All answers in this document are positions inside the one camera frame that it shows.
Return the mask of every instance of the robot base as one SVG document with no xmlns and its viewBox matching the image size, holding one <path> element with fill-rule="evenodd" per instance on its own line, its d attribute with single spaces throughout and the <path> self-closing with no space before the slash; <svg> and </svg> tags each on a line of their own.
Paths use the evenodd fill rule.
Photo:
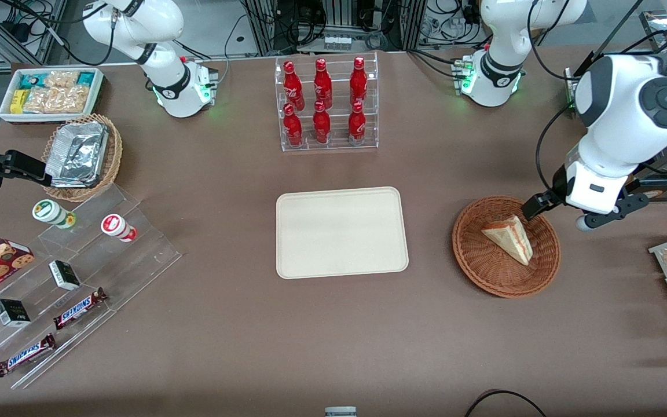
<svg viewBox="0 0 667 417">
<path fill-rule="evenodd" d="M 190 70 L 190 82 L 177 98 L 168 100 L 156 92 L 156 98 L 164 110 L 174 117 L 189 117 L 201 111 L 206 105 L 215 104 L 218 91 L 218 72 L 188 61 L 185 66 Z"/>
<path fill-rule="evenodd" d="M 479 50 L 472 55 L 463 56 L 463 60 L 452 65 L 452 75 L 460 77 L 460 79 L 455 79 L 455 92 L 458 96 L 470 97 L 479 105 L 497 107 L 506 103 L 508 98 L 516 92 L 521 74 L 516 76 L 513 85 L 495 87 L 480 68 L 483 55 L 485 51 Z"/>
</svg>

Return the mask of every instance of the white cylindrical container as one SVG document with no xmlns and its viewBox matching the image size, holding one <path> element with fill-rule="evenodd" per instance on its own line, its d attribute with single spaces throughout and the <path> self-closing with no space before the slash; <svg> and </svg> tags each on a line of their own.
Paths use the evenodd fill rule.
<svg viewBox="0 0 667 417">
<path fill-rule="evenodd" d="M 125 219 L 119 214 L 110 214 L 104 217 L 101 227 L 105 234 L 117 237 L 123 242 L 130 242 L 138 236 L 138 231 L 135 227 L 127 224 Z"/>
<path fill-rule="evenodd" d="M 76 216 L 53 200 L 40 200 L 32 207 L 32 216 L 36 220 L 47 222 L 59 229 L 68 229 L 76 224 Z"/>
</svg>

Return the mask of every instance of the small black box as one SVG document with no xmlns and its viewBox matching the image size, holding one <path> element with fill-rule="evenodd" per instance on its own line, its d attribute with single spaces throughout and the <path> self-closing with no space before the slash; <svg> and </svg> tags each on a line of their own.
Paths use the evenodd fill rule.
<svg viewBox="0 0 667 417">
<path fill-rule="evenodd" d="M 21 301 L 0 299 L 0 320 L 8 327 L 25 327 L 30 322 L 30 317 L 24 311 Z"/>
<path fill-rule="evenodd" d="M 50 274 L 53 275 L 53 279 L 56 280 L 56 285 L 69 291 L 79 289 L 81 284 L 71 265 L 64 261 L 53 261 L 48 264 L 48 267 L 50 267 Z"/>
</svg>

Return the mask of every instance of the snickers bar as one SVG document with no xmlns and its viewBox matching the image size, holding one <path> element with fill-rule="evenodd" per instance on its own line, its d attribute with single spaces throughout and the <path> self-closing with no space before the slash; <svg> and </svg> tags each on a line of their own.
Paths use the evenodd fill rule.
<svg viewBox="0 0 667 417">
<path fill-rule="evenodd" d="M 63 329 L 67 324 L 81 317 L 85 312 L 101 303 L 107 297 L 104 290 L 101 287 L 98 288 L 98 290 L 91 293 L 89 297 L 76 304 L 76 306 L 67 309 L 66 312 L 53 319 L 53 322 L 56 323 L 56 330 Z"/>
<path fill-rule="evenodd" d="M 53 338 L 52 333 L 48 333 L 45 339 L 35 343 L 27 349 L 24 349 L 19 354 L 11 357 L 9 361 L 0 362 L 0 378 L 12 372 L 16 367 L 24 364 L 27 361 L 32 361 L 35 356 L 44 353 L 48 350 L 56 348 L 56 339 Z"/>
</svg>

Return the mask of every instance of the beige tray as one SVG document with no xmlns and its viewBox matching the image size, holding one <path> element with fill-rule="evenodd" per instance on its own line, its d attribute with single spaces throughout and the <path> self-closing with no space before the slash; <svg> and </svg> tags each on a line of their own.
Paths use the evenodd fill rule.
<svg viewBox="0 0 667 417">
<path fill-rule="evenodd" d="M 392 187 L 286 193 L 277 199 L 277 274 L 286 280 L 400 272 L 408 248 Z"/>
</svg>

